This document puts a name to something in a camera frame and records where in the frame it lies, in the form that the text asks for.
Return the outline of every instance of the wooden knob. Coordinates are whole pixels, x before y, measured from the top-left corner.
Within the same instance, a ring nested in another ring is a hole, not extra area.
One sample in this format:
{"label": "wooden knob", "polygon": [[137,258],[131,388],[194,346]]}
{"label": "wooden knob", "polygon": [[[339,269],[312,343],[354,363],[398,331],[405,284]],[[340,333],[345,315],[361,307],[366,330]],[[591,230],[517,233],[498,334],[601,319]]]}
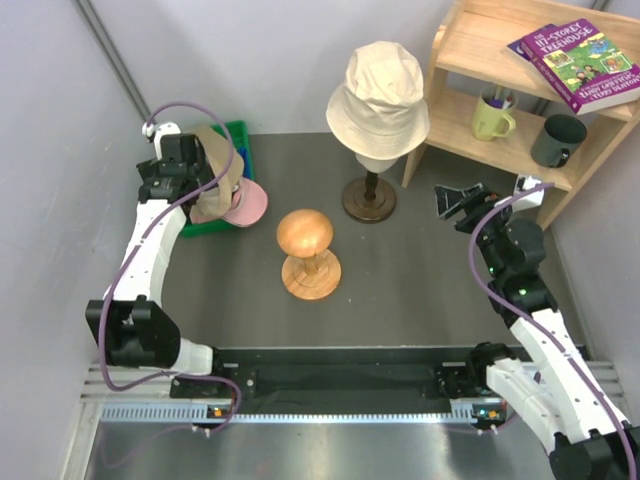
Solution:
{"label": "wooden knob", "polygon": [[326,215],[309,209],[291,212],[280,221],[276,236],[289,255],[282,266],[287,290],[304,300],[318,300],[335,290],[342,269],[328,250],[333,227]]}

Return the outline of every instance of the white mannequin head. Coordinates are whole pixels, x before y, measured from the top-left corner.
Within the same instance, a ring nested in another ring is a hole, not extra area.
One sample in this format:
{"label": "white mannequin head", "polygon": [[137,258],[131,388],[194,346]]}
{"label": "white mannequin head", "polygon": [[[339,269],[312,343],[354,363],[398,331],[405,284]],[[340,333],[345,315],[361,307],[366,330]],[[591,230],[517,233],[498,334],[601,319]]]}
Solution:
{"label": "white mannequin head", "polygon": [[356,153],[356,159],[358,159],[358,162],[360,162],[364,168],[373,173],[382,173],[385,170],[390,169],[393,164],[398,161],[398,158],[393,158],[391,160],[376,160],[375,158],[365,157],[364,155]]}

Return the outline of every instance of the beige hat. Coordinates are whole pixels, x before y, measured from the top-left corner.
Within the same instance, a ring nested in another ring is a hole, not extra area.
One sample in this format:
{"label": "beige hat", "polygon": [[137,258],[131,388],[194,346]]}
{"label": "beige hat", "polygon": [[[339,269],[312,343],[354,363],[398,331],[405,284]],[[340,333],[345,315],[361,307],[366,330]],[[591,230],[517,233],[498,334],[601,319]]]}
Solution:
{"label": "beige hat", "polygon": [[[207,154],[207,161],[211,165],[213,174],[217,177],[227,164],[229,142],[208,125],[196,127],[191,132],[195,133],[200,140]],[[189,216],[193,223],[203,223],[220,218],[229,211],[233,188],[242,177],[243,170],[244,160],[234,148],[231,167],[227,174],[220,179],[217,188],[201,193],[198,201],[191,208]]]}
{"label": "beige hat", "polygon": [[333,93],[327,121],[350,150],[377,160],[395,159],[427,138],[429,114],[418,61],[393,42],[353,52],[345,81]]}

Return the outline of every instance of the pink hat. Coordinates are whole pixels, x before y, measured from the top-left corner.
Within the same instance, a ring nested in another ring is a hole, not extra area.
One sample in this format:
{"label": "pink hat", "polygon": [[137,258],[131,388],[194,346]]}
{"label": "pink hat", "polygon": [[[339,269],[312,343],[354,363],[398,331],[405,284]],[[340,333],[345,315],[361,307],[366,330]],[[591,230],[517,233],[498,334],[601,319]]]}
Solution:
{"label": "pink hat", "polygon": [[238,186],[231,209],[222,218],[237,227],[250,227],[264,215],[269,198],[260,185],[248,178],[241,177]]}

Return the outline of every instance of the wall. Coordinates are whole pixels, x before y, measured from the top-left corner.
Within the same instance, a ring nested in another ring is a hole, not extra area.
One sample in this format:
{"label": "wall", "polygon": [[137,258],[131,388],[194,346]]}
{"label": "wall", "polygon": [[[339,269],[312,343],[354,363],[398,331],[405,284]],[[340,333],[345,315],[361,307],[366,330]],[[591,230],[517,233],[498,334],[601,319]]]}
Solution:
{"label": "wall", "polygon": [[[640,17],[636,0],[613,0],[609,11]],[[590,343],[599,358],[614,362],[636,421],[640,421],[638,152],[636,127],[553,225]]]}
{"label": "wall", "polygon": [[56,478],[152,152],[71,2],[0,7],[0,464]]}
{"label": "wall", "polygon": [[[586,6],[592,0],[565,3]],[[433,37],[452,4],[191,0],[185,6],[157,0],[150,7],[94,0],[150,108],[193,100],[223,118],[246,120],[251,133],[329,131],[324,112],[353,49],[397,41],[427,65]],[[478,82],[454,82],[479,91]],[[527,102],[522,98],[520,104]]]}

